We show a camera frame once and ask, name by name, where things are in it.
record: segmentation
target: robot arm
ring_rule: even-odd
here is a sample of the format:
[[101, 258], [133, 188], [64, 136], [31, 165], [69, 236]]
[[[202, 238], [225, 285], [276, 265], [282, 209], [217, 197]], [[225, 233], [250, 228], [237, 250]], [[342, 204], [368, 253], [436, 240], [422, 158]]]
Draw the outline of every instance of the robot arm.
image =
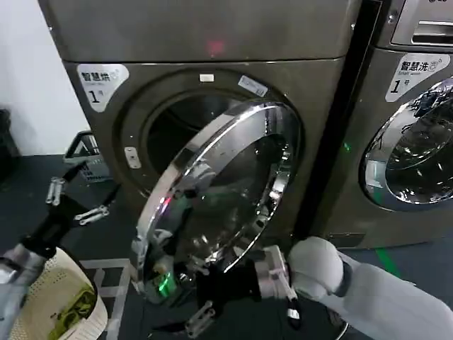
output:
[[453, 312], [441, 300], [329, 242], [310, 237], [288, 257], [292, 286], [375, 340], [453, 339]]

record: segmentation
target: label sticker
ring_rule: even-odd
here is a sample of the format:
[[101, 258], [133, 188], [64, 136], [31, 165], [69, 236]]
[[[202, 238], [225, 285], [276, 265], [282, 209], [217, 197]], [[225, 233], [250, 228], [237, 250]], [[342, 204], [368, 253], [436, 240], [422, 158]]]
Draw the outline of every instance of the label sticker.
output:
[[449, 55], [408, 53], [401, 58], [396, 68], [385, 100], [392, 103], [397, 101], [415, 85], [444, 69], [449, 63]]
[[77, 74], [92, 109], [103, 112], [112, 95], [129, 78], [129, 71], [121, 64], [80, 64]]
[[200, 82], [212, 83], [214, 81], [214, 75], [212, 73], [200, 73]]
[[268, 88], [266, 86], [258, 83], [257, 81], [254, 81], [253, 79], [248, 78], [247, 76], [242, 76], [239, 79], [238, 85], [260, 97], [264, 97], [264, 95], [266, 95], [266, 93], [268, 92]]

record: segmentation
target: dark floor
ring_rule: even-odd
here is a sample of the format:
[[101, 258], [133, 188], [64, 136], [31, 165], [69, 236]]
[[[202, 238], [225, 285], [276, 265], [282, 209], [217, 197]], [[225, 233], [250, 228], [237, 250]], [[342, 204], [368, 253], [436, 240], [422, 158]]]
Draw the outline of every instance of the dark floor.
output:
[[[0, 183], [0, 251], [11, 248], [21, 236], [33, 230], [46, 214], [44, 203], [50, 177], [65, 172], [61, 157], [23, 158], [18, 168], [6, 181]], [[113, 188], [113, 182], [88, 185], [82, 178], [71, 183], [70, 195], [86, 207], [95, 207]], [[74, 230], [63, 246], [77, 259], [127, 259], [130, 241], [134, 236], [134, 218], [125, 206], [120, 192], [111, 214], [85, 229]], [[453, 231], [445, 238], [427, 244], [402, 246], [385, 250], [389, 260], [381, 261], [375, 251], [345, 251], [349, 256], [381, 266], [397, 273], [402, 279], [415, 283], [453, 307]], [[106, 270], [103, 285], [117, 281], [119, 274]], [[105, 299], [108, 309], [113, 302]], [[304, 302], [306, 327], [292, 331], [285, 322], [285, 306], [281, 302], [266, 301], [260, 304], [243, 301], [232, 303], [221, 319], [200, 339], [334, 339], [338, 329], [331, 326], [325, 309], [313, 302]], [[151, 328], [191, 313], [194, 306], [170, 312], [146, 305], [132, 286], [128, 289], [119, 336], [103, 335], [107, 340], [148, 339]], [[152, 334], [153, 339], [182, 339], [181, 335]], [[351, 329], [347, 339], [363, 340], [367, 337]]]

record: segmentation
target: green light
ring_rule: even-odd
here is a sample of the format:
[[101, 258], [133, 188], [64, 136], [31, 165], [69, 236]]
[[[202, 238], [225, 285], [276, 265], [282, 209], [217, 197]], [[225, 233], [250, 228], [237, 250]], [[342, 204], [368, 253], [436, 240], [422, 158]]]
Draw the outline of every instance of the green light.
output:
[[166, 288], [166, 286], [168, 284], [168, 277], [169, 276], [170, 276], [170, 273], [166, 274], [165, 278], [164, 278], [164, 281], [161, 282], [161, 284], [159, 285], [159, 290], [161, 291], [161, 293], [164, 291], [164, 289]]
[[167, 298], [171, 293], [173, 293], [176, 290], [176, 283], [171, 273], [167, 273], [161, 276], [161, 282], [159, 283], [157, 289], [159, 289], [159, 292], [165, 298]]
[[347, 142], [343, 143], [343, 147], [345, 148], [346, 152], [351, 152], [352, 148]]

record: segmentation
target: laundry basket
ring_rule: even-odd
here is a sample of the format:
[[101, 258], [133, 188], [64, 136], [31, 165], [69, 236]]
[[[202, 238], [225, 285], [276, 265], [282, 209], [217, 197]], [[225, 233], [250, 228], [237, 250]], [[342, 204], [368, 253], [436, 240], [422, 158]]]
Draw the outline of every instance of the laundry basket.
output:
[[48, 340], [59, 313], [74, 301], [84, 287], [94, 290], [94, 308], [87, 313], [87, 318], [81, 319], [58, 339], [97, 339], [107, 326], [107, 310], [94, 284], [61, 249], [57, 249], [55, 256], [47, 261], [45, 270], [30, 287], [9, 339]]
[[81, 131], [77, 134], [64, 155], [63, 162], [71, 165], [85, 162], [80, 173], [87, 182], [96, 183], [111, 179], [107, 164], [91, 131]]

